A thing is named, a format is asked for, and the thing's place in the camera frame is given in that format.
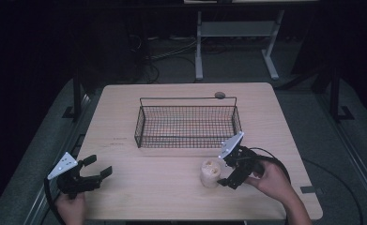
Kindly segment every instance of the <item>dark background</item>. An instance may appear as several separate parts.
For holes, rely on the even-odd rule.
[[[141,76],[140,54],[130,51],[127,31],[140,34],[144,27],[166,38],[195,32],[195,20],[174,13],[149,13],[141,23],[135,13],[81,14],[60,10],[63,6],[58,1],[0,1],[0,196],[58,92],[75,74],[82,76],[87,92],[107,82],[133,83]],[[304,16],[288,10],[280,38],[304,38],[296,29]],[[322,61],[337,68],[367,108],[367,0],[321,2],[296,73]]]

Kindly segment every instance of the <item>wooden table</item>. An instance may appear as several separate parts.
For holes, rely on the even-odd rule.
[[[86,193],[88,219],[120,220],[244,220],[284,219],[282,205],[256,188],[241,185],[204,187],[200,168],[204,160],[217,159],[220,148],[138,148],[134,132],[139,98],[214,97],[224,92],[237,97],[242,130],[241,145],[267,149],[289,171],[292,186],[311,219],[322,217],[298,149],[279,102],[268,83],[193,83],[111,85],[104,88],[86,133],[79,158],[96,154],[98,161],[82,175],[98,174],[108,166],[114,173],[100,189]],[[222,177],[232,169],[222,165]]]

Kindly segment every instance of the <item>hand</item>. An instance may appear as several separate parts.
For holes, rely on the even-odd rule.
[[[86,210],[84,193],[79,193],[73,200],[67,194],[60,194],[55,205],[60,217],[67,225],[83,225]]]
[[[289,183],[283,170],[276,164],[260,160],[259,163],[265,168],[263,175],[256,172],[253,173],[255,177],[248,177],[245,183],[250,184],[270,198],[273,198],[281,203],[291,200],[297,193]]]
[[[260,164],[265,168],[263,175],[253,174],[256,177],[248,177],[245,183],[250,184],[270,198],[283,204],[290,225],[311,225],[309,214],[286,178],[283,170],[276,164],[261,160]]]

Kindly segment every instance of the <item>black cable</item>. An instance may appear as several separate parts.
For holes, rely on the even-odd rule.
[[[147,84],[152,84],[152,83],[157,83],[158,82],[158,78],[160,76],[160,70],[154,66],[153,64],[148,65],[151,72],[147,72],[145,69],[143,70],[143,73],[145,74],[145,77],[147,79]],[[152,72],[156,72],[156,77],[154,79],[151,79],[151,74]]]
[[[265,150],[265,149],[263,149],[263,148],[259,148],[259,147],[250,147],[249,149],[250,149],[250,150],[261,150],[261,151],[264,151],[264,152],[268,153],[268,154],[269,154],[269,155],[271,155],[273,158],[276,158],[276,157],[274,157],[274,156],[273,156],[273,154],[269,153],[269,151],[267,151],[267,150]]]
[[[69,28],[69,35],[71,37],[71,40],[75,46],[75,48],[78,50],[78,52],[81,54],[81,56],[84,57],[84,60],[86,61],[86,63],[88,65],[90,65],[91,67],[93,67],[93,64],[92,62],[89,60],[89,58],[87,57],[87,55],[84,53],[84,51],[81,49],[80,45],[78,44],[77,40],[75,39],[75,36],[74,34],[72,34],[72,31],[70,30]]]
[[[221,54],[227,52],[227,46],[220,42],[214,42],[212,44],[204,44],[204,46],[202,47],[204,48],[203,49],[204,54]]]
[[[45,218],[46,218],[46,216],[48,216],[49,211],[51,211],[51,207],[48,207],[46,209],[45,214],[43,215],[42,219],[40,220],[40,223],[39,223],[40,225],[42,225],[43,222],[45,221]]]
[[[52,210],[52,212],[54,213],[54,216],[57,218],[59,223],[62,225],[65,225],[66,223],[61,218],[60,214],[57,211],[56,206],[54,205],[54,199],[52,198],[51,189],[49,186],[49,180],[46,177],[43,179],[43,187],[45,190],[46,200],[48,201],[49,208]]]
[[[176,38],[176,37],[169,37],[168,40],[177,42],[177,43],[188,43],[195,40],[194,37],[184,37],[184,38]]]
[[[155,62],[157,62],[157,61],[160,61],[160,60],[164,60],[164,59],[173,59],[173,58],[186,60],[186,61],[188,61],[190,64],[192,64],[192,66],[195,68],[195,64],[192,62],[192,60],[190,60],[190,59],[188,59],[188,58],[185,58],[185,57],[183,57],[183,56],[166,56],[166,57],[164,57],[164,58],[162,58],[162,59],[156,59],[156,60],[154,60],[154,61],[155,61]]]
[[[129,35],[129,37],[130,37],[130,38],[136,38],[136,39],[139,41],[139,42],[137,43],[137,46],[136,46],[136,47],[134,47],[134,48],[133,48],[132,46],[130,46],[130,50],[136,53],[136,51],[137,51],[137,50],[139,50],[139,49],[142,47],[142,45],[143,45],[143,41],[142,41],[142,39],[141,39],[139,36],[137,36],[137,35]]]
[[[356,206],[358,208],[358,212],[359,212],[359,225],[363,224],[363,215],[362,215],[362,210],[361,210],[361,205],[359,204],[359,200],[357,199],[355,193],[353,192],[353,190],[349,187],[349,185],[347,183],[345,183],[338,175],[336,175],[335,173],[329,171],[328,169],[326,169],[325,167],[320,166],[319,164],[310,161],[309,159],[306,158],[302,158],[303,161],[310,163],[312,165],[314,165],[315,167],[318,167],[319,169],[323,170],[326,173],[329,173],[330,175],[332,175],[333,177],[335,177],[335,179],[337,179],[339,182],[341,182],[342,185],[344,185],[344,187],[347,189],[347,191],[349,191],[350,195],[352,196],[353,200],[356,203]]]
[[[170,51],[170,52],[166,52],[166,53],[162,53],[162,54],[159,54],[159,55],[145,57],[145,59],[147,59],[147,60],[156,60],[156,59],[166,58],[168,56],[175,55],[175,54],[191,53],[191,52],[194,52],[195,45],[196,45],[196,41],[193,41],[191,44],[186,45],[186,46],[183,46],[183,47],[180,47],[180,48],[178,48],[176,50],[173,50],[173,51]]]

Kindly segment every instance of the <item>wire basket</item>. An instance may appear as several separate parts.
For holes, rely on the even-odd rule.
[[[236,97],[142,97],[135,130],[138,147],[219,148],[241,131]],[[151,100],[151,105],[144,101]],[[182,102],[193,105],[178,105]],[[218,104],[205,105],[204,101]]]

